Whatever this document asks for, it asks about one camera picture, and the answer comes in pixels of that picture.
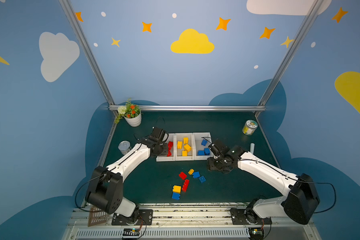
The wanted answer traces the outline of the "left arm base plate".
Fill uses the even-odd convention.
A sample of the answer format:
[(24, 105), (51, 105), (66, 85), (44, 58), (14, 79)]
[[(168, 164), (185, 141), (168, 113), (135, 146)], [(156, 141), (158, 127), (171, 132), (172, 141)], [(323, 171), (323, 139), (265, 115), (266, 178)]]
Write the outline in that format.
[(112, 219), (112, 226), (137, 226), (147, 225), (150, 226), (153, 220), (153, 210), (139, 209), (134, 211), (130, 217), (123, 216), (121, 214), (114, 214)]

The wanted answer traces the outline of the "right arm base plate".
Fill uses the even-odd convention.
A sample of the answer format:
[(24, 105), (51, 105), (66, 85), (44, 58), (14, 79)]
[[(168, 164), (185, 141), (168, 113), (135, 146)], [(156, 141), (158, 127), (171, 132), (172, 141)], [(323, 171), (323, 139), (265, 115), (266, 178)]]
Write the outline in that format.
[(271, 225), (272, 219), (262, 219), (251, 209), (230, 209), (231, 220), (233, 225)]

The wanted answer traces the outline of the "blue brick bottom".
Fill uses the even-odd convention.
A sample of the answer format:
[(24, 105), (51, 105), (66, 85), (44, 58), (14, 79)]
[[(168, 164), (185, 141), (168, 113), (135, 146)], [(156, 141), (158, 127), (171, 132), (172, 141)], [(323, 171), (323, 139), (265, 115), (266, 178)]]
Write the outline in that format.
[(172, 199), (174, 199), (174, 200), (179, 200), (180, 196), (181, 196), (181, 194), (179, 194), (179, 193), (175, 193), (175, 192), (172, 193)]

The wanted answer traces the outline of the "red long brick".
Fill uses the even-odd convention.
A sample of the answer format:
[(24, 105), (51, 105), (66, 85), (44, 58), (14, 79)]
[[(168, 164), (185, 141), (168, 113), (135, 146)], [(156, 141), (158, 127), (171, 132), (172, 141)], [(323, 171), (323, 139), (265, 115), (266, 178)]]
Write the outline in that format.
[(184, 183), (183, 183), (183, 186), (182, 186), (182, 191), (183, 191), (183, 192), (186, 192), (186, 191), (187, 191), (188, 186), (189, 186), (189, 183), (190, 183), (190, 180), (189, 180), (189, 179), (185, 179), (185, 180), (184, 180)]
[(169, 141), (168, 142), (168, 149), (171, 150), (173, 148), (174, 143)]

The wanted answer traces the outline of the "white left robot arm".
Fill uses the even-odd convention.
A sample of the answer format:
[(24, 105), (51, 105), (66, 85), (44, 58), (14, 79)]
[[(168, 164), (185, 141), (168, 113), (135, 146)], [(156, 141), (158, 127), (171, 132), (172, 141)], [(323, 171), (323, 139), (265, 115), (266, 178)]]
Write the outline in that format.
[(138, 139), (122, 158), (107, 167), (96, 167), (89, 181), (85, 201), (107, 214), (135, 216), (138, 207), (123, 196), (124, 181), (143, 161), (150, 156), (160, 155), (168, 138), (169, 134), (165, 130), (153, 127), (152, 133)]

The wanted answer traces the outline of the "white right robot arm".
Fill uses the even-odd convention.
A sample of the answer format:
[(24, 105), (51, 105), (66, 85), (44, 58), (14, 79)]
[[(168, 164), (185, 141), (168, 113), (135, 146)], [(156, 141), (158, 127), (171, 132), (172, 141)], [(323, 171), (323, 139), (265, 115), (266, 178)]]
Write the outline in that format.
[(239, 146), (229, 148), (220, 140), (215, 140), (208, 148), (213, 154), (207, 159), (208, 170), (227, 173), (237, 167), (281, 193), (277, 198), (252, 200), (244, 210), (248, 224), (256, 225), (261, 220), (272, 217), (289, 217), (301, 225), (309, 223), (320, 203), (315, 183), (310, 176), (286, 172)]

